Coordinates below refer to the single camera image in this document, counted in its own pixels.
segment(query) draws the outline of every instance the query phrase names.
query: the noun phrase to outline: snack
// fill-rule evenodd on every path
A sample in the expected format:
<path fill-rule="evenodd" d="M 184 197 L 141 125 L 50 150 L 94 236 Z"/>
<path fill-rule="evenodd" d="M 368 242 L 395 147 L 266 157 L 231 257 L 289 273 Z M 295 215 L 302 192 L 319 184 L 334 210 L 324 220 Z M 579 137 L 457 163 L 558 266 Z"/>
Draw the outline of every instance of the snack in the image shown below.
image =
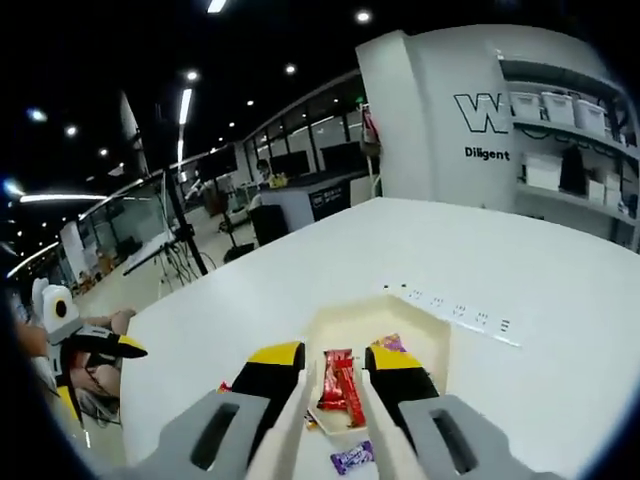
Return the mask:
<path fill-rule="evenodd" d="M 355 448 L 352 448 L 348 452 L 334 453 L 330 456 L 333 466 L 340 475 L 346 474 L 349 470 L 358 465 L 362 465 L 367 462 L 373 462 L 373 445 L 369 440 L 358 444 Z"/>
<path fill-rule="evenodd" d="M 400 340 L 400 335 L 398 335 L 397 333 L 382 337 L 373 342 L 371 345 L 378 345 L 394 352 L 406 352 L 404 345 L 402 345 L 402 341 Z"/>
<path fill-rule="evenodd" d="M 326 366 L 324 371 L 324 388 L 318 401 L 320 410 L 346 410 L 347 402 L 342 395 L 335 373 L 335 362 L 351 358 L 351 350 L 327 350 L 324 352 Z"/>
<path fill-rule="evenodd" d="M 231 391 L 231 387 L 227 385 L 227 382 L 222 382 L 218 387 L 218 390 L 216 390 L 217 393 L 226 393 L 230 391 Z"/>
<path fill-rule="evenodd" d="M 313 415 L 311 415 L 309 410 L 304 413 L 304 425 L 307 427 L 307 430 L 314 430 L 318 428 L 318 422 L 316 422 L 316 419 L 313 418 Z"/>
<path fill-rule="evenodd" d="M 351 428 L 361 427 L 365 424 L 365 418 L 358 391 L 353 382 L 353 358 L 336 360 L 335 370 L 338 376 L 338 385 L 342 388 L 342 394 L 347 403 L 347 412 L 351 417 Z"/>

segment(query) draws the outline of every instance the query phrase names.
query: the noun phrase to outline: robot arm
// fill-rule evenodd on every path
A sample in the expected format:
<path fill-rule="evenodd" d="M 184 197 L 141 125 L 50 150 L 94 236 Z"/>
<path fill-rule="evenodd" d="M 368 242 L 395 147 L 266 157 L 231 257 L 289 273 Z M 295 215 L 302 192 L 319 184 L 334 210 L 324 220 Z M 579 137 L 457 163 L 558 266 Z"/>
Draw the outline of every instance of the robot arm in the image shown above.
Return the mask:
<path fill-rule="evenodd" d="M 147 352 L 133 339 L 102 327 L 85 324 L 68 288 L 50 285 L 43 291 L 43 326 L 48 336 L 48 357 L 57 393 L 82 424 L 80 406 L 71 384 L 71 366 L 78 352 L 122 358 L 144 357 Z"/>

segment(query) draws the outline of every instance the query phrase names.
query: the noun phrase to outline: electrical outlet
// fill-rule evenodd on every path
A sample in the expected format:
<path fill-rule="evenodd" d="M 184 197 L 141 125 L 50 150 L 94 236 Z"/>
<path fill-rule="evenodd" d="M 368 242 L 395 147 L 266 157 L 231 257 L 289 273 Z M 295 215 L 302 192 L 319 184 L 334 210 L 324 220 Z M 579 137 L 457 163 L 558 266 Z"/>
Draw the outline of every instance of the electrical outlet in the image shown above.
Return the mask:
<path fill-rule="evenodd" d="M 454 316 L 454 318 L 462 318 L 464 317 L 465 313 L 467 312 L 467 307 L 457 303 L 455 307 L 453 307 L 453 312 L 452 315 Z"/>

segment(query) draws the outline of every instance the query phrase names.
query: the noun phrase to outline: desk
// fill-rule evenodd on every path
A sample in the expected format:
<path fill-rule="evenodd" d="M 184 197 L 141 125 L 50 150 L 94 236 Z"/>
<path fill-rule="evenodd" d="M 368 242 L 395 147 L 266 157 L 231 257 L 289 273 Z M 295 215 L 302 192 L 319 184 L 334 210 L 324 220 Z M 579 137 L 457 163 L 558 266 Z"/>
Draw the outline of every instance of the desk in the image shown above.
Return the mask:
<path fill-rule="evenodd" d="M 286 187 L 262 190 L 260 194 L 263 205 L 282 208 L 289 232 L 294 232 L 360 203 L 363 186 L 369 199 L 371 181 L 367 172 L 321 172 L 292 179 Z"/>
<path fill-rule="evenodd" d="M 129 334 L 149 355 L 123 368 L 129 462 L 149 455 L 167 422 L 232 381 L 255 350 L 301 338 L 319 308 L 385 283 L 419 285 L 526 326 L 521 348 L 453 327 L 448 392 L 502 428 L 530 468 L 578 476 L 624 418 L 640 377 L 639 256 L 518 215 L 383 198 L 273 242 L 136 316 Z M 305 431 L 295 478 L 339 478 L 332 451 L 322 434 Z M 376 469 L 349 478 L 373 479 Z"/>
<path fill-rule="evenodd" d="M 156 235 L 145 243 L 140 250 L 127 258 L 125 270 L 122 274 L 124 276 L 129 275 L 136 268 L 155 258 L 157 255 L 160 255 L 165 249 L 176 243 L 176 241 L 173 232 L 162 232 Z"/>

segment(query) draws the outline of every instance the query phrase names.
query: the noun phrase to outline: black ceiling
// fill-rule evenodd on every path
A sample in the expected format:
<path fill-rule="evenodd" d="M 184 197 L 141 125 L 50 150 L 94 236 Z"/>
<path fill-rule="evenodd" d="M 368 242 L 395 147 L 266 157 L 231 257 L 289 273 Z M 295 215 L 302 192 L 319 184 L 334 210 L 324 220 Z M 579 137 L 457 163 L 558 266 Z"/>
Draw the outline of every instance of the black ceiling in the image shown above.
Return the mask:
<path fill-rule="evenodd" d="M 170 121 L 177 120 L 184 73 L 191 68 L 200 73 L 185 131 L 188 157 L 220 146 L 219 137 L 224 143 L 244 138 L 292 101 L 357 68 L 354 48 L 369 39 L 396 29 L 419 33 L 495 21 L 495 4 L 520 2 L 426 3 L 228 0 L 222 14 L 208 15 L 209 0 L 21 2 L 11 19 L 11 31 L 19 33 L 5 48 L 5 78 L 12 86 L 4 112 L 9 149 L 3 173 L 29 193 L 111 193 L 137 178 L 122 136 L 122 90 L 144 130 L 156 104 Z M 537 8 L 555 3 L 535 2 Z M 362 8 L 373 14 L 368 25 L 354 21 Z M 297 66 L 296 75 L 285 75 L 288 63 Z M 248 107 L 248 100 L 255 105 Z M 48 121 L 31 121 L 26 115 L 31 107 L 42 109 Z M 236 126 L 230 128 L 230 122 Z M 64 128 L 71 124 L 78 134 L 67 138 Z M 101 148 L 109 150 L 107 157 L 98 154 Z M 125 174 L 107 175 L 120 162 Z M 34 251 L 39 242 L 50 243 L 63 216 L 89 206 L 9 209 L 2 197 L 0 240 Z M 18 230 L 25 232 L 20 238 Z"/>

